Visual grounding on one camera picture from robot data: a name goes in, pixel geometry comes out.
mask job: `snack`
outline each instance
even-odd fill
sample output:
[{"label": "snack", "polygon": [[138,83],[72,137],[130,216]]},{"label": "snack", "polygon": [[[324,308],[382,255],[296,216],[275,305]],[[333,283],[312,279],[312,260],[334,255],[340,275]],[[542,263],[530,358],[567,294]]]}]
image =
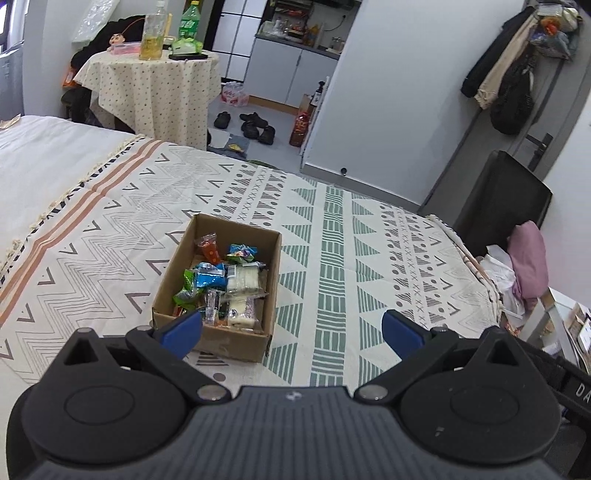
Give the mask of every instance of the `snack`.
[{"label": "snack", "polygon": [[229,327],[262,332],[261,322],[256,318],[255,301],[266,297],[266,293],[248,297],[232,297],[226,300],[228,314],[226,320]]},{"label": "snack", "polygon": [[259,262],[228,265],[228,285],[226,291],[231,295],[263,293],[259,283],[259,268],[264,266]]},{"label": "snack", "polygon": [[195,268],[194,288],[226,288],[226,270],[223,264],[212,265],[211,263],[201,262]]},{"label": "snack", "polygon": [[223,292],[210,288],[205,294],[205,315],[203,316],[203,323],[207,325],[215,325],[219,320],[220,299]]},{"label": "snack", "polygon": [[208,262],[213,265],[222,263],[222,258],[220,257],[220,254],[217,253],[217,241],[215,233],[210,233],[209,235],[201,237],[197,241],[197,245],[201,247],[203,256],[207,258]]},{"label": "snack", "polygon": [[230,245],[230,252],[226,255],[226,259],[235,263],[250,263],[255,259],[257,250],[255,247],[247,245]]},{"label": "snack", "polygon": [[175,304],[188,312],[195,309],[197,297],[200,293],[200,290],[195,289],[193,285],[194,277],[193,270],[185,270],[183,273],[183,289],[173,297]]}]

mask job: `pink cloth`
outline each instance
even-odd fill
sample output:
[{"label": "pink cloth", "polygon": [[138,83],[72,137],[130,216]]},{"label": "pink cloth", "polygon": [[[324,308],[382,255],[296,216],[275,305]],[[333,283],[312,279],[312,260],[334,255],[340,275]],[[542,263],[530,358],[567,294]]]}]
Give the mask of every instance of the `pink cloth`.
[{"label": "pink cloth", "polygon": [[509,237],[507,253],[517,277],[513,293],[523,299],[527,309],[531,310],[537,299],[548,290],[550,282],[546,247],[538,226],[532,221],[516,226]]}]

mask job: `black chair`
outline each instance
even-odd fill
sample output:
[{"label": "black chair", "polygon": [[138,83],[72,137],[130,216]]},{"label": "black chair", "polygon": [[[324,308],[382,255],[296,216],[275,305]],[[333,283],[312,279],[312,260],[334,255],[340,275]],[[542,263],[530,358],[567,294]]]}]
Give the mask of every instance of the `black chair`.
[{"label": "black chair", "polygon": [[551,199],[532,172],[507,152],[494,151],[453,228],[475,257],[486,255],[487,245],[506,250],[515,225],[531,220],[542,226]]}]

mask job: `green snack package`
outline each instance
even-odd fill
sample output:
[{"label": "green snack package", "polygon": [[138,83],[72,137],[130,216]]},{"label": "green snack package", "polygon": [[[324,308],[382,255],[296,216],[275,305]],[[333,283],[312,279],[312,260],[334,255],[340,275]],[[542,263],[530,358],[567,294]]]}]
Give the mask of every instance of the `green snack package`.
[{"label": "green snack package", "polygon": [[194,278],[195,272],[193,270],[185,270],[183,273],[183,289],[173,296],[174,303],[188,312],[195,310],[197,296],[201,292],[198,288],[193,288]]},{"label": "green snack package", "polygon": [[193,270],[185,270],[183,273],[184,278],[184,289],[187,291],[193,290],[193,281],[195,279],[195,272]]}]

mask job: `countertop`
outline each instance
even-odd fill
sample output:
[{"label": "countertop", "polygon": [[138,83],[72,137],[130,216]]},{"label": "countertop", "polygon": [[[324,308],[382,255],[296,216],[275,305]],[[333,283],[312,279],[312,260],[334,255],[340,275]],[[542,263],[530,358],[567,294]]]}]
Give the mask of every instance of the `countertop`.
[{"label": "countertop", "polygon": [[306,47],[305,45],[302,45],[301,43],[292,42],[292,41],[285,40],[285,39],[279,38],[279,37],[258,35],[258,34],[255,35],[255,37],[260,38],[261,40],[268,40],[268,41],[274,41],[276,43],[283,43],[284,45],[289,45],[290,47],[299,48],[301,50],[308,50],[308,51],[317,53],[318,55],[324,55],[325,57],[328,57],[330,59],[338,60],[340,58],[340,55],[338,55],[336,53],[331,53],[326,50],[319,50],[318,48],[314,48],[314,47]]}]

